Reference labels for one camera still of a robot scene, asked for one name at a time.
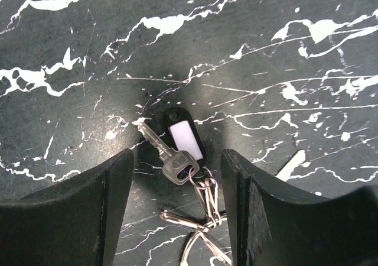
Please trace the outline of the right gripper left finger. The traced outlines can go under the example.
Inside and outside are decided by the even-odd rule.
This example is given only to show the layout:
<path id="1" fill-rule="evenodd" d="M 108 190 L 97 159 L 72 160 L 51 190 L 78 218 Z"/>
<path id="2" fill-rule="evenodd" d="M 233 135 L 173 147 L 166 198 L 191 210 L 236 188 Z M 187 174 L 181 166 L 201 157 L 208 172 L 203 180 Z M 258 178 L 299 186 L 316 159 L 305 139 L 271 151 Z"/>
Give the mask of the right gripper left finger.
<path id="1" fill-rule="evenodd" d="M 132 183 L 125 149 L 20 199 L 1 201 L 2 265 L 112 265 Z"/>

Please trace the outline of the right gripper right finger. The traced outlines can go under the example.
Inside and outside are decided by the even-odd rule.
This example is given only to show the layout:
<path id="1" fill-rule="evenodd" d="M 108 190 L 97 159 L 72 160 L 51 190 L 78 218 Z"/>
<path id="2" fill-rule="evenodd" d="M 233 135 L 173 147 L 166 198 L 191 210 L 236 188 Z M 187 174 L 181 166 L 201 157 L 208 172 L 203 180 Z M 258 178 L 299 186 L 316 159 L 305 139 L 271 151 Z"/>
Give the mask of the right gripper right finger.
<path id="1" fill-rule="evenodd" d="M 329 199 L 221 154 L 234 265 L 376 265 L 377 187 Z"/>

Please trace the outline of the large metal keyring with clips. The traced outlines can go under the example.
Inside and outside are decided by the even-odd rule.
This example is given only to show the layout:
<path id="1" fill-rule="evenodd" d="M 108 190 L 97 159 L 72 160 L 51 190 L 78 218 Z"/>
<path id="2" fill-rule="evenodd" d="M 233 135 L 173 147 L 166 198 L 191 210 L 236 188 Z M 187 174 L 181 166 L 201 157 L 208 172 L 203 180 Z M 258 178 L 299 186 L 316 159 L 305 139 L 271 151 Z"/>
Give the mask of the large metal keyring with clips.
<path id="1" fill-rule="evenodd" d="M 218 181 L 213 176 L 211 170 L 203 168 L 206 176 L 202 180 L 194 176 L 193 170 L 189 171 L 189 182 L 192 184 L 198 202 L 201 204 L 205 218 L 201 221 L 192 218 L 186 218 L 176 215 L 168 210 L 162 210 L 159 213 L 160 219 L 176 225 L 185 226 L 191 229 L 188 239 L 183 247 L 180 265 L 188 265 L 190 251 L 197 240 L 202 240 L 205 246 L 210 250 L 218 261 L 223 265 L 233 265 L 232 259 L 216 245 L 209 237 L 209 232 L 223 224 L 227 220 L 225 211 L 219 208 L 219 190 Z"/>

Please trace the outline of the silver key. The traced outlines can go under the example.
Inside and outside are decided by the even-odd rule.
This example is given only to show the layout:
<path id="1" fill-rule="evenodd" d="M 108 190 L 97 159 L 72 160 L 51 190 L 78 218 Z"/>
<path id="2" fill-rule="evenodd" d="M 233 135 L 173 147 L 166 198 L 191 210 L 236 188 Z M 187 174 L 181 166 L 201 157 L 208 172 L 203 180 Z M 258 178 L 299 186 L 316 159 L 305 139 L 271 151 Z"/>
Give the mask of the silver key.
<path id="1" fill-rule="evenodd" d="M 143 137 L 158 150 L 159 158 L 163 162 L 162 173 L 168 180 L 181 186 L 190 179 L 190 176 L 179 178 L 179 174 L 187 167 L 192 167 L 195 173 L 200 171 L 198 162 L 189 152 L 177 151 L 167 146 L 145 122 L 140 122 L 136 126 Z"/>

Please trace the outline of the black key tag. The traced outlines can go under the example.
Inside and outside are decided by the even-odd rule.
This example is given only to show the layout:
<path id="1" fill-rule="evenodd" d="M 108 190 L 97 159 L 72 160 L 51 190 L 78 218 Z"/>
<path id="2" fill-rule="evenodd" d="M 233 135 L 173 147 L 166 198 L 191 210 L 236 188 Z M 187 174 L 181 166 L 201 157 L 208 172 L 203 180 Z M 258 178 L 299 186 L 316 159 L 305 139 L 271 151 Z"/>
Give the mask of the black key tag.
<path id="1" fill-rule="evenodd" d="M 178 151 L 187 151 L 203 167 L 207 154 L 194 120 L 185 108 L 174 106 L 166 109 L 161 118 L 168 142 Z"/>

